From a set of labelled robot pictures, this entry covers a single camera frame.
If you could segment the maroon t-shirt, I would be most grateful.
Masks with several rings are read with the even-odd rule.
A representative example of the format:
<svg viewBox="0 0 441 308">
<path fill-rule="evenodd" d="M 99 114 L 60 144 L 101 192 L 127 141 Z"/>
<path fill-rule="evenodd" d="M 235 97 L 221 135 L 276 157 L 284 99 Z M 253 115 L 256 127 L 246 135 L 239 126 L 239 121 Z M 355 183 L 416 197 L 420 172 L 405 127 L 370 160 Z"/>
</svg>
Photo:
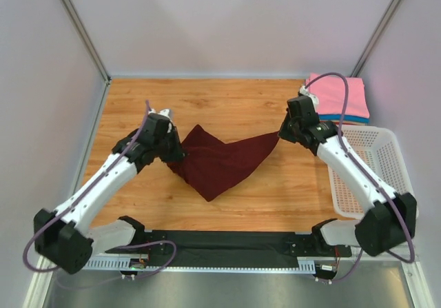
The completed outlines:
<svg viewBox="0 0 441 308">
<path fill-rule="evenodd" d="M 187 155 L 167 166 L 210 202 L 249 177 L 278 140 L 278 133 L 270 132 L 224 143 L 196 125 L 182 142 Z"/>
</svg>

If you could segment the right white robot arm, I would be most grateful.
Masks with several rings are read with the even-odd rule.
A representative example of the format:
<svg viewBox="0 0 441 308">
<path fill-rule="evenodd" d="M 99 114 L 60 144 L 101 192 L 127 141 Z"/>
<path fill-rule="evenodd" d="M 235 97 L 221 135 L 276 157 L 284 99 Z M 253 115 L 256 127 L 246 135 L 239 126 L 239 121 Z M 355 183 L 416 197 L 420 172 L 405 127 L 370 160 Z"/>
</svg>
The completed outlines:
<svg viewBox="0 0 441 308">
<path fill-rule="evenodd" d="M 390 254 L 407 243 L 412 263 L 416 253 L 412 240 L 416 231 L 417 201 L 399 194 L 371 170 L 350 147 L 342 130 L 333 122 L 322 122 L 308 96 L 287 101 L 287 113 L 278 133 L 283 140 L 299 143 L 325 162 L 361 206 L 361 220 L 327 220 L 318 225 L 322 239 L 330 246 L 361 248 L 370 256 Z"/>
</svg>

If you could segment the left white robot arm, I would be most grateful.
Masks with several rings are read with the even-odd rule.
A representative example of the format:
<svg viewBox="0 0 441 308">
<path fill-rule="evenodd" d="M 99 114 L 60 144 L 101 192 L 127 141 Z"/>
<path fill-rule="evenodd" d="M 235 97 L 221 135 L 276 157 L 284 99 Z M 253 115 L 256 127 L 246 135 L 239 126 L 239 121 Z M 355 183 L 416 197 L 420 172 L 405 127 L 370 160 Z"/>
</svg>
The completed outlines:
<svg viewBox="0 0 441 308">
<path fill-rule="evenodd" d="M 185 155 L 172 111 L 148 111 L 139 129 L 118 141 L 81 189 L 54 210 L 37 212 L 32 238 L 35 251 L 56 268 L 75 274 L 97 254 L 147 246 L 144 225 L 129 216 L 104 226 L 90 225 L 106 203 L 155 159 L 166 163 L 181 161 Z"/>
</svg>

